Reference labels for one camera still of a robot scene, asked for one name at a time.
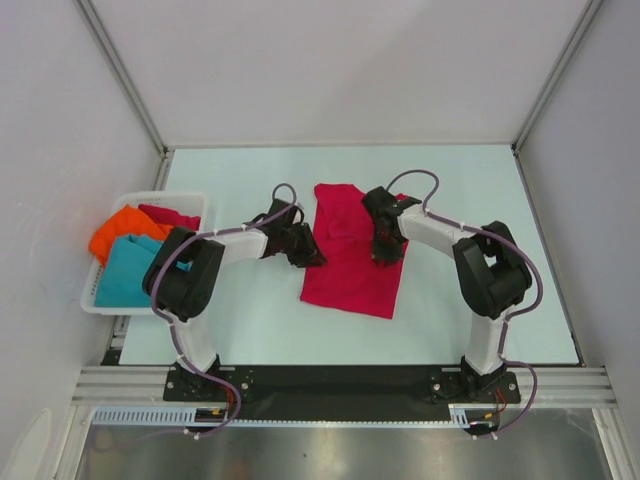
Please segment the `magenta t shirt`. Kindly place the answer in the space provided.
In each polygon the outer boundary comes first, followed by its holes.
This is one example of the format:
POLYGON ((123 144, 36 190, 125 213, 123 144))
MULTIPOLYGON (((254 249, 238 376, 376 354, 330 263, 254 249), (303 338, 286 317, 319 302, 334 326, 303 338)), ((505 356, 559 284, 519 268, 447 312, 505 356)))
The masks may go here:
POLYGON ((403 264, 382 266, 372 257, 374 224, 352 184, 314 187, 313 237, 327 259, 309 267, 300 300, 319 307, 393 318, 403 264))

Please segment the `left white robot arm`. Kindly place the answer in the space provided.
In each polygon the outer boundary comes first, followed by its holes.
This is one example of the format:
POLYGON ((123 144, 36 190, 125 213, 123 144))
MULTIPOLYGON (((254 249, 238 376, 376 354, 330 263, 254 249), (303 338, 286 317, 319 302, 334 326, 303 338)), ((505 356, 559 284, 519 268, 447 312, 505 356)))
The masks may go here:
POLYGON ((327 264, 302 208, 274 199, 267 212, 239 227, 203 233, 176 227, 152 260, 142 289, 154 314, 168 323, 177 362, 189 371, 185 385, 197 398, 210 399, 221 387, 211 369, 219 355, 203 317, 221 268, 278 254, 297 268, 327 264))

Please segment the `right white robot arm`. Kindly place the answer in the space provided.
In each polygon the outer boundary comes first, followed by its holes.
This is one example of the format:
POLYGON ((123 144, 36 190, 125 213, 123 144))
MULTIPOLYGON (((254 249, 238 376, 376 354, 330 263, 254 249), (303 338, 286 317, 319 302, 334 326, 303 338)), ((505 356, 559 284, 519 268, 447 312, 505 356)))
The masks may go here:
POLYGON ((506 324, 531 288, 534 268, 502 222, 475 227, 433 212, 423 202, 399 200, 383 187, 362 204, 373 223, 372 258, 389 266, 404 259, 405 245, 418 242, 454 261, 462 297, 472 312, 471 337, 461 366, 463 393, 484 401, 497 389, 504 369, 506 324))

